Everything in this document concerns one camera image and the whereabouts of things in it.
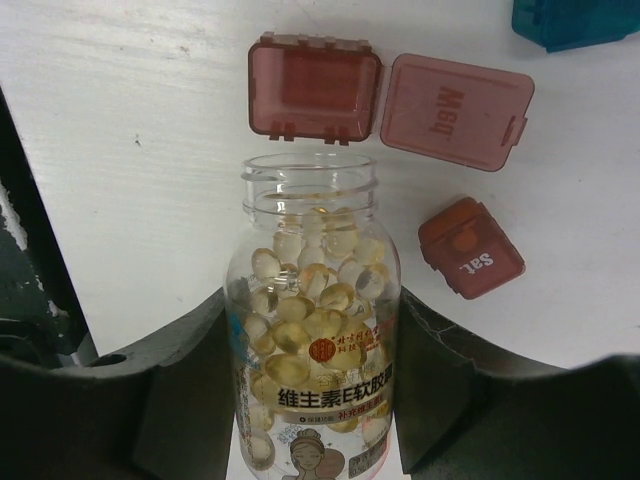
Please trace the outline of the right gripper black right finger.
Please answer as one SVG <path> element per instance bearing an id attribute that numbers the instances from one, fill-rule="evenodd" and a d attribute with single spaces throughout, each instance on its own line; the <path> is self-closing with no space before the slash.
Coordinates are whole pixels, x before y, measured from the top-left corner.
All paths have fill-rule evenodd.
<path id="1" fill-rule="evenodd" d="M 505 350 L 403 290 L 394 409 L 414 479 L 635 479 L 639 359 L 563 369 Z"/>

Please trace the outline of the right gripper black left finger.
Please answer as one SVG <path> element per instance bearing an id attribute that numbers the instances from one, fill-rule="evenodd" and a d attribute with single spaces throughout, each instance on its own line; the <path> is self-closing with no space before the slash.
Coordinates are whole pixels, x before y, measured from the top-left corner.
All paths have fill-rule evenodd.
<path id="1" fill-rule="evenodd" d="M 85 367 L 1 361 L 5 479 L 222 479 L 234 394 L 216 292 Z"/>

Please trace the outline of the glass pill bottle yellow pills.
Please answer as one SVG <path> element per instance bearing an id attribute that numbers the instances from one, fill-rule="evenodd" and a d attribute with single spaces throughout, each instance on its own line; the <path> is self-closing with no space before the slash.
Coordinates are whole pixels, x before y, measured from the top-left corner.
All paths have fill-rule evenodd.
<path id="1" fill-rule="evenodd" d="M 242 174 L 225 312 L 243 460 L 258 479 L 371 479 L 390 447 L 399 258 L 375 164 L 280 154 Z"/>

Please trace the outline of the teal pill box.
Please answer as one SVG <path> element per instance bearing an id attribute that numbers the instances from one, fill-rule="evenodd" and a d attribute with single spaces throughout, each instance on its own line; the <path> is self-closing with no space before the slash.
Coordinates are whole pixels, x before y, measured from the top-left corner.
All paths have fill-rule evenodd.
<path id="1" fill-rule="evenodd" d="M 639 0 L 514 0 L 511 26 L 548 53 L 616 42 L 639 32 Z"/>

